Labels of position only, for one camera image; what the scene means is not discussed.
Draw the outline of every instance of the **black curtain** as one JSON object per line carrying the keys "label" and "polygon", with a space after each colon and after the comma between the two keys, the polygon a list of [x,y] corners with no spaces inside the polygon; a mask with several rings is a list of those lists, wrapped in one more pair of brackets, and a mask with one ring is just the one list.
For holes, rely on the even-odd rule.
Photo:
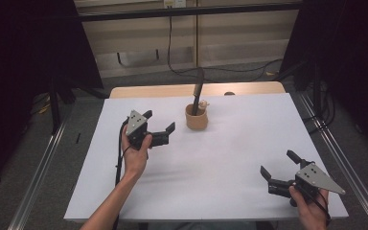
{"label": "black curtain", "polygon": [[74,2],[0,1],[0,170],[50,78],[103,87],[81,23],[34,20],[60,14],[77,14]]}
{"label": "black curtain", "polygon": [[321,79],[368,135],[368,1],[323,1],[301,9],[281,72],[302,60],[308,64],[293,73],[296,88],[306,89],[318,64]]}

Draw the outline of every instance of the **electrical outlet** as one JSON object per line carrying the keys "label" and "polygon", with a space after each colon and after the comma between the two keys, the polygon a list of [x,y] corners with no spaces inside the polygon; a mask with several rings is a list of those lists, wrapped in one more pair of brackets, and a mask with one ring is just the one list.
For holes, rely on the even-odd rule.
{"label": "electrical outlet", "polygon": [[186,0],[164,0],[164,8],[185,8]]}
{"label": "electrical outlet", "polygon": [[164,0],[164,8],[173,8],[174,7],[174,0]]}
{"label": "electrical outlet", "polygon": [[186,0],[175,0],[175,8],[185,8]]}

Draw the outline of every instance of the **metal rail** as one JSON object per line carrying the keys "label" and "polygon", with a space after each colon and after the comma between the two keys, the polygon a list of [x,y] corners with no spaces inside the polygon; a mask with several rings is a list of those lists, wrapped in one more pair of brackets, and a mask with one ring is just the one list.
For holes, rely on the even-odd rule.
{"label": "metal rail", "polygon": [[70,117],[72,108],[73,107],[70,107],[66,111],[65,118],[59,126],[56,134],[52,135],[37,170],[34,173],[34,177],[29,184],[29,188],[23,196],[23,199],[11,220],[8,230],[22,230],[25,227],[29,214],[35,204],[35,200],[37,199],[38,191],[43,183],[46,172],[49,169],[50,162],[52,161],[53,155],[56,153],[56,148],[65,129],[65,125]]}
{"label": "metal rail", "polygon": [[[312,101],[307,94],[300,94],[300,99],[303,102],[306,110],[309,112],[311,116],[314,116],[314,111],[312,109]],[[325,123],[317,118],[313,118],[314,123],[317,128],[323,127]],[[330,152],[332,153],[336,163],[339,168],[342,170],[345,175],[348,183],[351,185],[352,190],[356,194],[357,199],[362,205],[364,211],[368,215],[368,190],[360,178],[357,176],[354,168],[349,162],[348,158],[345,156],[345,153],[342,151],[338,143],[335,141],[333,135],[328,130],[327,127],[321,128],[319,130],[322,138],[324,139],[326,145],[328,146]]]}
{"label": "metal rail", "polygon": [[302,1],[286,2],[286,3],[269,3],[269,4],[250,4],[235,6],[218,6],[218,7],[193,7],[193,8],[174,8],[174,9],[156,9],[145,11],[120,11],[120,12],[103,12],[103,13],[81,13],[79,15],[58,15],[49,17],[33,18],[32,21],[106,21],[121,20],[135,18],[151,18],[151,17],[169,17],[169,16],[188,16],[203,14],[221,14],[236,12],[276,12],[276,11],[292,11],[299,10],[303,6]]}

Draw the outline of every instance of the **cup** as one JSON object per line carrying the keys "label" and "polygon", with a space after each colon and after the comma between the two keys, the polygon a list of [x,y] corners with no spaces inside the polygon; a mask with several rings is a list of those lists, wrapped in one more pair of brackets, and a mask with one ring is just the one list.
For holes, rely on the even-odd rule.
{"label": "cup", "polygon": [[185,118],[187,120],[187,127],[193,130],[203,130],[208,126],[208,116],[206,109],[198,109],[196,115],[191,115],[193,111],[193,104],[190,103],[185,108]]}

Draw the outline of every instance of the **black cable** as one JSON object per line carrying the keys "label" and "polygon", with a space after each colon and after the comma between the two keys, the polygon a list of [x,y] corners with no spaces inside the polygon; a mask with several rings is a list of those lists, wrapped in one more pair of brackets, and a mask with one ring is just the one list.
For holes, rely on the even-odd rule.
{"label": "black cable", "polygon": [[298,187],[298,191],[300,191],[302,194],[304,194],[305,196],[307,196],[310,201],[314,202],[316,204],[316,206],[318,206],[319,209],[321,209],[322,212],[324,212],[325,216],[326,216],[326,226],[328,226],[331,222],[331,216],[330,216],[330,213],[328,211],[328,202],[327,200],[325,199],[325,197],[318,191],[317,194],[320,194],[322,196],[322,198],[324,199],[324,202],[325,202],[325,207],[322,206],[322,204],[320,204],[318,202],[318,200],[316,200],[315,197],[312,197],[310,195],[310,193],[308,193],[307,191],[305,191],[301,186],[299,185],[295,185]]}
{"label": "black cable", "polygon": [[[194,71],[194,70],[196,70],[196,68],[187,69],[187,70],[183,70],[183,71],[177,71],[177,70],[174,70],[172,68],[170,52],[171,52],[171,46],[172,46],[172,30],[173,30],[172,20],[173,20],[173,18],[170,16],[169,17],[169,20],[170,20],[170,32],[169,32],[169,47],[168,47],[168,50],[167,50],[167,65],[169,66],[169,69],[173,73],[175,73],[176,75],[198,79],[198,76],[185,75],[185,73],[188,73],[190,71]],[[251,81],[256,81],[257,79],[259,79],[259,78],[261,78],[263,76],[263,74],[265,73],[265,68],[267,68],[268,65],[270,65],[272,63],[275,63],[277,61],[281,61],[281,60],[283,60],[283,59],[282,58],[274,59],[274,60],[266,63],[264,66],[261,66],[261,67],[258,67],[258,68],[254,68],[254,69],[247,69],[247,70],[232,70],[232,69],[215,68],[215,67],[202,67],[202,68],[203,69],[206,69],[206,70],[220,70],[220,71],[235,72],[235,73],[246,73],[246,72],[253,72],[253,71],[257,71],[257,70],[263,69],[263,72],[260,74],[260,76],[258,76],[254,80],[251,80]],[[204,79],[204,80],[205,81],[214,82],[214,83],[219,83],[218,81],[215,81],[215,80],[209,80],[209,79]]]}
{"label": "black cable", "polygon": [[333,121],[334,121],[334,117],[335,117],[335,102],[334,102],[334,96],[332,95],[332,94],[329,94],[330,95],[330,97],[331,97],[331,101],[332,101],[332,104],[333,104],[333,111],[332,111],[332,115],[330,115],[331,116],[331,119],[328,121],[328,119],[329,119],[329,117],[327,117],[326,118],[326,120],[324,121],[324,125],[321,125],[320,124],[320,126],[318,126],[316,129],[314,129],[314,130],[312,130],[312,131],[310,131],[309,132],[309,135],[311,135],[311,134],[313,134],[313,133],[315,133],[316,131],[319,131],[320,129],[323,129],[323,128],[326,128],[326,127],[328,127]]}
{"label": "black cable", "polygon": [[327,118],[325,119],[325,121],[328,121],[328,118],[330,116],[330,109],[329,109],[329,104],[328,104],[328,95],[329,95],[329,90],[327,89],[326,91],[321,91],[321,93],[325,92],[325,96],[322,99],[322,105],[321,105],[321,112],[319,114],[314,114],[313,116],[309,117],[309,118],[303,118],[303,122],[306,123],[309,120],[313,119],[313,118],[318,118],[318,119],[323,119],[324,118],[324,113],[327,112]]}
{"label": "black cable", "polygon": [[[121,153],[122,151],[122,132],[127,122],[128,122],[128,118],[124,122],[122,122],[121,129],[119,130],[118,164],[116,165],[115,186],[117,186],[118,183],[121,181],[122,161],[124,159]],[[113,223],[113,228],[112,228],[113,230],[116,230],[118,228],[118,223],[119,223],[119,214],[118,214],[118,217],[116,217],[115,222]]]}

